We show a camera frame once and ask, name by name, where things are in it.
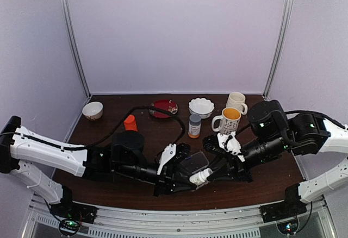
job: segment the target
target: wooden table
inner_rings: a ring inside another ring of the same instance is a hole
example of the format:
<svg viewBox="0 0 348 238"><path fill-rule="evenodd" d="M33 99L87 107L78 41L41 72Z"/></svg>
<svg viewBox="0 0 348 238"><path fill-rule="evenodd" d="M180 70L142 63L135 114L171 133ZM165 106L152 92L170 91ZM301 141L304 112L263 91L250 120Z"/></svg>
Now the wooden table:
<svg viewBox="0 0 348 238"><path fill-rule="evenodd" d="M179 117L188 124L188 103L192 98L206 97L215 104L215 110L209 119L202 121L201 136L191 139L186 134L182 142L191 146L191 152L202 150L202 140L213 133L212 118L221 114L225 107L227 95L112 95L93 96L91 101L100 101L104 105L103 117L98 121L88 121L82 117L71 137L71 143L88 144L109 133L118 120L132 107L148 105L158 99L172 99L179 106ZM247 95L249 107L263 101L259 95ZM174 141L180 132L174 120L153 118L147 111L134 113L138 130L145 137L144 154L152 161L154 156L166 145ZM245 116L239 127L247 124ZM254 138L248 129L239 135L241 144ZM206 153L209 160L213 156ZM223 209L239 206L255 205L284 199L286 187L302 181L301 173L291 154L284 153L281 159L254 167L251 170L252 183L217 181L209 183L194 192L181 192L169 196L153 197L153 185L142 183L126 177L117 176L114 183L94 182L74 177L57 170L54 180L67 185L73 190L73 199L78 202L141 210L201 210Z"/></svg>

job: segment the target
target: mug handle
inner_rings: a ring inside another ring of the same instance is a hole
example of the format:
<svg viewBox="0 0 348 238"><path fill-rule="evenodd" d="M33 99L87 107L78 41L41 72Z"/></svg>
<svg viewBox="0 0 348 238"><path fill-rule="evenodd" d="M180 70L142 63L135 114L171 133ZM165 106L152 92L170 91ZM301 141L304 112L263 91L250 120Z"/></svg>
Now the mug handle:
<svg viewBox="0 0 348 238"><path fill-rule="evenodd" d="M221 120L221 119L223 119L223 116L221 116L221 115L220 116L216 116L216 117L213 118L213 120L212 120L212 129L213 129L214 132L219 132L220 131L221 127L219 126L217 128L214 128L214 123L215 123L215 121Z"/></svg>
<svg viewBox="0 0 348 238"><path fill-rule="evenodd" d="M244 107L244 111L241 111L240 113L245 115L248 112L248 106L245 103L242 103L241 105Z"/></svg>

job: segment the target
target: cup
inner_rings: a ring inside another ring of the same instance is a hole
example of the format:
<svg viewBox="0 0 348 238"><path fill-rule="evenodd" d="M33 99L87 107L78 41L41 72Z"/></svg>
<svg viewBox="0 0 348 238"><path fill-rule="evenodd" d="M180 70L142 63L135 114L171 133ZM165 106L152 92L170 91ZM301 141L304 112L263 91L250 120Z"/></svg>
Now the cup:
<svg viewBox="0 0 348 238"><path fill-rule="evenodd" d="M245 96L240 92L229 94L226 107L238 109L242 115L248 112L248 106L245 104Z"/></svg>
<svg viewBox="0 0 348 238"><path fill-rule="evenodd" d="M224 135L229 135L233 131L237 131L241 113L236 108L224 108L220 116L216 116L212 120L212 129ZM219 127L214 128L214 123L221 120Z"/></svg>

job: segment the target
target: black cable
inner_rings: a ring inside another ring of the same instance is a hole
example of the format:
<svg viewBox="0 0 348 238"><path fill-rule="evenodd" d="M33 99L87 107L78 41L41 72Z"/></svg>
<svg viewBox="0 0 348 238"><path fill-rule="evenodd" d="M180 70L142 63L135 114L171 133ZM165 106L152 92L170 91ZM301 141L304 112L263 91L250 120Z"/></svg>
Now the black cable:
<svg viewBox="0 0 348 238"><path fill-rule="evenodd" d="M5 132L5 133L1 133L0 136L2 135L20 135L20 133L17 132Z"/></svg>
<svg viewBox="0 0 348 238"><path fill-rule="evenodd" d="M60 220L58 217L56 217L56 215L55 215L54 213L52 213L51 208L49 207L48 202L47 202L45 199L44 199L44 201L45 201L45 203L46 203L46 206L47 206L47 208L48 208L49 213L50 213L58 222L60 222L61 220Z"/></svg>
<svg viewBox="0 0 348 238"><path fill-rule="evenodd" d="M67 150L67 151L79 151L79 150L84 150L84 149L88 149L88 148L92 148L92 147L97 146L98 144L104 142L106 139L111 137L115 133L115 131L119 128L119 126L124 122L124 120L126 120L126 118L130 114L132 114L135 110L144 110L144 109L154 110L154 111L157 111L157 112L160 112L160 113L164 113L164 114L174 118L180 124L180 126L181 126L181 133L175 139L175 141L173 143L178 142L183 137L183 135L185 134L185 131L186 131L185 130L185 124L183 123L183 121L178 116L174 115L173 113L171 113L169 111L166 111L166 110L163 110L163 109L158 109L158 108L155 108L155 107L152 107L152 106L139 106L139 107L131 108L130 111L127 112L126 115L116 124L116 126L111 130L111 132L109 134L107 134L106 136L104 136L102 139L100 139L100 140L98 140L98 141L96 141L94 143L91 143L89 145L82 146L82 147L64 147L64 150ZM49 146L52 146L52 147L55 147L55 148L59 148L59 149L61 148L60 145L48 142L46 140L38 139L37 137L34 137L34 136L30 136L30 135L23 135L23 136L28 138L28 139L34 140L36 142L39 142L39 143L43 143L43 144L46 144L46 145L49 145Z"/></svg>
<svg viewBox="0 0 348 238"><path fill-rule="evenodd" d="M290 114L313 114L313 115L320 115L324 118L326 118L327 120L331 121L332 123L334 123L337 127L343 128L345 129L344 125L342 125L341 123L339 123L337 120L334 120L333 118L321 113L321 112L317 112L317 111L310 111L310 110L292 110L292 111L287 111L285 112L285 114L290 115Z"/></svg>
<svg viewBox="0 0 348 238"><path fill-rule="evenodd" d="M160 152L158 152L158 153L154 156L154 163L155 163L155 164L157 164L157 165L159 164L159 161L157 161L157 158L158 158L158 156L161 155L162 153L163 153L163 151L160 151Z"/></svg>
<svg viewBox="0 0 348 238"><path fill-rule="evenodd" d="M289 137L288 137L288 134L287 134L287 131L286 130L281 130L281 136L284 140L284 142L289 145L289 146L292 146L292 147L297 147L300 145L300 143L297 143L295 141L292 141Z"/></svg>
<svg viewBox="0 0 348 238"><path fill-rule="evenodd" d="M313 202L310 203L310 212L306 222L304 223L304 225L301 227L300 230L296 231L296 234L298 234L300 231L302 231L306 227L307 223L309 222L310 216L312 215L312 210L313 210Z"/></svg>
<svg viewBox="0 0 348 238"><path fill-rule="evenodd" d="M224 146L223 146L226 152L228 152L227 145L228 145L228 142L229 142L231 139L233 139L233 136L232 136L232 135L229 135L228 138L227 138L227 140L225 141Z"/></svg>
<svg viewBox="0 0 348 238"><path fill-rule="evenodd" d="M59 232L62 235L69 236L69 237L76 235L78 233L78 231L80 230L80 228L81 228L81 222L77 222L77 221L75 221L73 219L69 219L69 218L62 219L62 220L59 219L54 213L52 213L51 208L49 207L48 202L45 199L44 199L44 201L46 203L46 206L48 208L49 213L59 222L59 225L58 225ZM62 228L68 229L68 230L73 231L73 232L65 231Z"/></svg>

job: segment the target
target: small white bottle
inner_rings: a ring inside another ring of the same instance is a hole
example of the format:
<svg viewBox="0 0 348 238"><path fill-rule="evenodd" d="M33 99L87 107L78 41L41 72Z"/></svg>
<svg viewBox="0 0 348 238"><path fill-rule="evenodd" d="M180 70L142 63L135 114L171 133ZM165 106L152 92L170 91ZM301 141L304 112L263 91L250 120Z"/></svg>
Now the small white bottle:
<svg viewBox="0 0 348 238"><path fill-rule="evenodd" d="M195 173L190 177L190 182L195 185L201 185L207 181L208 176L210 176L213 171L210 168L207 168L201 172Z"/></svg>

